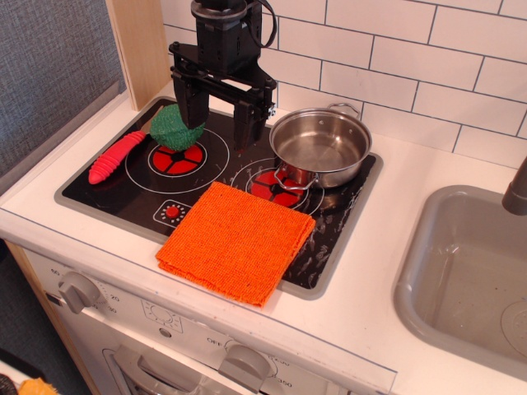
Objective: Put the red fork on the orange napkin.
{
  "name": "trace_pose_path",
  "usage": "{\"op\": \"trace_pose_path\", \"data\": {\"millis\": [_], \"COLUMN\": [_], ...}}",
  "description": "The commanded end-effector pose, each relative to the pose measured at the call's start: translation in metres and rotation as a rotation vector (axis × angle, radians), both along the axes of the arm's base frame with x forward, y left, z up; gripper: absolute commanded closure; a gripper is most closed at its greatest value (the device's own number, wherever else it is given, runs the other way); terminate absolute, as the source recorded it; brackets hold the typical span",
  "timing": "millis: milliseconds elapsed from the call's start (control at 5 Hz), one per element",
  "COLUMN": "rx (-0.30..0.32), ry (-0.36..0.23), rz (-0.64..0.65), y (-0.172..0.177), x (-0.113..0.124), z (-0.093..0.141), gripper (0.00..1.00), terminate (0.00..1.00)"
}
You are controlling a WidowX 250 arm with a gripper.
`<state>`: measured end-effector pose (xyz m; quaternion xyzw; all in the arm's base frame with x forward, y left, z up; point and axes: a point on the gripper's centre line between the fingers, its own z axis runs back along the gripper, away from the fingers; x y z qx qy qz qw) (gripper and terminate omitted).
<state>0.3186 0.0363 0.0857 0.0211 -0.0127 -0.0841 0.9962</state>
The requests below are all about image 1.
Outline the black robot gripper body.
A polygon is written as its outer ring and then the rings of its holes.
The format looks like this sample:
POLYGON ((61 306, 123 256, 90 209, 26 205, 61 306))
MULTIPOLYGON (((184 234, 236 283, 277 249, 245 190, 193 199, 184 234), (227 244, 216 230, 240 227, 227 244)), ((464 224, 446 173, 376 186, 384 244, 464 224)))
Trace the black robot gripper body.
POLYGON ((261 50, 277 34, 277 17, 270 6, 192 6, 196 45, 178 41, 169 46, 174 57, 172 77, 195 80, 196 86, 232 105, 240 102, 261 108, 266 119, 273 113, 277 83, 259 66, 261 50), (273 27, 263 42, 263 9, 273 27))

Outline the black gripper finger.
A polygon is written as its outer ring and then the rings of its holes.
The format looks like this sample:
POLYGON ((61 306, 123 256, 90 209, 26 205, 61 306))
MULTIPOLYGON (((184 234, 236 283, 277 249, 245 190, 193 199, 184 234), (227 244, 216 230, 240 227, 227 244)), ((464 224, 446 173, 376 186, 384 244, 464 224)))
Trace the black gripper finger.
POLYGON ((266 117, 258 106, 240 102, 234 106, 234 122, 234 149, 243 152, 260 140, 266 117))
POLYGON ((172 77, 180 116, 187 128, 202 126, 209 114, 209 94, 195 84, 195 80, 172 77))

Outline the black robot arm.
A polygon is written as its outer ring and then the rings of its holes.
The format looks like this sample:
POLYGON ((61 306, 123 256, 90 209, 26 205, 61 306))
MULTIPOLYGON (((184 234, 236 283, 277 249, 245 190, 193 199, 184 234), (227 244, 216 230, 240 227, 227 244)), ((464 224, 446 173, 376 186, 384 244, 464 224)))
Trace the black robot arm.
POLYGON ((182 120, 196 128, 208 119, 209 98, 234 107, 234 148, 244 151, 257 142, 273 112, 275 80, 260 66, 261 51, 276 36, 262 41, 266 1, 194 1, 197 43, 174 42, 172 81, 182 120))

